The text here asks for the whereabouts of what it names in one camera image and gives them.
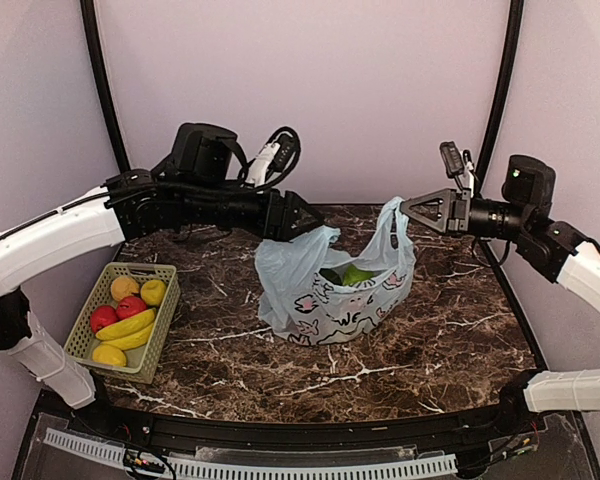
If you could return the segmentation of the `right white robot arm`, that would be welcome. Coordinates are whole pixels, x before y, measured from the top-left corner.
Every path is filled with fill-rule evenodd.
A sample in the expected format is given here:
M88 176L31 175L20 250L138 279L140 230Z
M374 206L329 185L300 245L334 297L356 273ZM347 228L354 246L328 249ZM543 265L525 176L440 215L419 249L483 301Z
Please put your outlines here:
M513 155L499 201L478 198L459 186L408 199L400 210L440 235L470 235L514 245L542 277L600 313L600 244L550 218L555 180L554 169L544 162ZM525 371L502 389L490 424L497 432L510 434L529 413L561 410L600 412L600 369Z

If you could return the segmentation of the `light blue plastic bag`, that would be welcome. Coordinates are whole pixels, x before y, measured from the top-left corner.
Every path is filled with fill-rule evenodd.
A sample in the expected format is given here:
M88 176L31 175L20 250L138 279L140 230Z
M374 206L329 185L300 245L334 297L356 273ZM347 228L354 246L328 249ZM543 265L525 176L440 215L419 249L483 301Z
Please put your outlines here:
M351 341L379 326L409 295L416 258L401 197L385 203L371 240L357 256L336 250L338 228L321 226L291 242L264 240L255 268L263 288L258 316L273 333L302 346ZM369 281L343 286L350 264L373 271Z

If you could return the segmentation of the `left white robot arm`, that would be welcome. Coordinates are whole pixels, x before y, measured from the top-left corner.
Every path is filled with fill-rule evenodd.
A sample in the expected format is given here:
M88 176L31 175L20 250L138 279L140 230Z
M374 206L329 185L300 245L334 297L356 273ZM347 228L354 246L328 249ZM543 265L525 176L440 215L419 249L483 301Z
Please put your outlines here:
M102 384L70 359L32 313L28 280L83 254L192 224L241 229L289 241L323 224L323 215L280 183L296 168L301 141L278 128L253 159L220 126L185 123L152 169L106 180L78 199L0 233L0 351L55 391L100 436L121 427Z

